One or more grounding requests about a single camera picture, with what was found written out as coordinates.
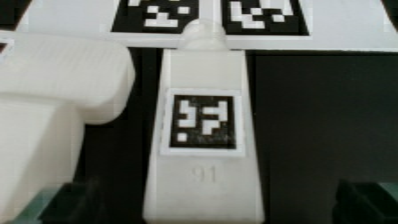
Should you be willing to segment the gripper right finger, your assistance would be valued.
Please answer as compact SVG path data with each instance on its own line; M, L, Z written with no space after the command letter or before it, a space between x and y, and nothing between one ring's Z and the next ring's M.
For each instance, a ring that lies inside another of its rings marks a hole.
M333 224L398 224L398 182L339 181Z

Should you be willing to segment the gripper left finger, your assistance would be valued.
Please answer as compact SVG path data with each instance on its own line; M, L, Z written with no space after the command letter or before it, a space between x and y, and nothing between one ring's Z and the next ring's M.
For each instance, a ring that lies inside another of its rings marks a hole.
M10 224L104 224L97 180L63 183L33 196Z

